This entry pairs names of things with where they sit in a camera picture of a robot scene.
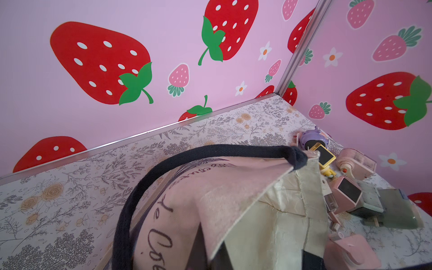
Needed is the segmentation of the cream canvas tote bag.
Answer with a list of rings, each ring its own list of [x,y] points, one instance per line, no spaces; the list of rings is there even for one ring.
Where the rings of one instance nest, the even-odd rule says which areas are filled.
[[[115,270],[322,270],[319,153],[210,145],[139,181],[119,216]]]

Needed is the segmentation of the purple pencil sharpener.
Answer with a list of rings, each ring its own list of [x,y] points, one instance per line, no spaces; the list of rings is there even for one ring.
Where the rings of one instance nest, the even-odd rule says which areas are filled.
[[[329,138],[326,133],[315,126],[315,129],[298,132],[294,136],[293,142],[295,146],[300,147],[303,150],[309,150],[317,143],[325,147],[328,146]]]

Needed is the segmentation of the grey green blue sharpener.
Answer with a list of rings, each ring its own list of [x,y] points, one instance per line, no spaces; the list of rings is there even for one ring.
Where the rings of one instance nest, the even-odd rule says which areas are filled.
[[[384,212],[361,220],[364,226],[386,227],[401,230],[424,228],[420,212],[400,189],[378,189]]]

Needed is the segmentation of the yellow pencil sharpener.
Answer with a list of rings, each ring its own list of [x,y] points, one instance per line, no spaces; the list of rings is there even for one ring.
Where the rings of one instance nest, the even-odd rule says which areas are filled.
[[[327,178],[334,178],[336,173],[330,165],[336,161],[336,156],[320,143],[316,143],[310,150],[318,151],[320,154],[318,160],[320,173]]]

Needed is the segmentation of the pale green pencil sharpener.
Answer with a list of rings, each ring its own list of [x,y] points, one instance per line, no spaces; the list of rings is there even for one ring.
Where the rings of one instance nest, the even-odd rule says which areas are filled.
[[[362,219],[368,219],[383,214],[385,209],[381,203],[376,186],[365,181],[356,180],[356,182],[362,190],[362,196],[357,206],[348,213]]]

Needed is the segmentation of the pink pencil sharpener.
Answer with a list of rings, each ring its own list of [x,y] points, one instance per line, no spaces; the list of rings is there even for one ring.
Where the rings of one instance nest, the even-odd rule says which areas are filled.
[[[332,180],[329,187],[337,203],[335,214],[353,210],[362,197],[362,189],[359,185],[346,176]]]
[[[377,162],[356,149],[345,148],[336,158],[336,166],[352,180],[364,180],[371,177]]]
[[[381,260],[361,235],[344,237],[332,234],[325,247],[324,265],[327,270],[376,270]]]

